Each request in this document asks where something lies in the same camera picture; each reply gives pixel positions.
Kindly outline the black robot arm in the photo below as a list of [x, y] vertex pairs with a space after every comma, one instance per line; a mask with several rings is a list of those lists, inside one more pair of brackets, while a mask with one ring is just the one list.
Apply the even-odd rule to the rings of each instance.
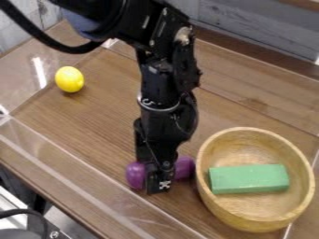
[[178, 146], [197, 128], [193, 89], [201, 72], [188, 16], [164, 0], [49, 0], [77, 33], [91, 41], [117, 38], [136, 52], [140, 69], [133, 122], [136, 160], [125, 168], [128, 185], [154, 194], [194, 170]]

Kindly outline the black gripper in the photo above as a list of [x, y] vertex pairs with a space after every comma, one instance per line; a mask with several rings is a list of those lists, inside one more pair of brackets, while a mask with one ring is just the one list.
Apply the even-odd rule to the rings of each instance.
[[178, 145], [197, 128], [197, 100], [184, 93], [170, 108], [152, 108], [140, 103], [140, 117], [133, 121], [134, 152], [145, 164], [144, 186], [148, 195], [170, 189]]

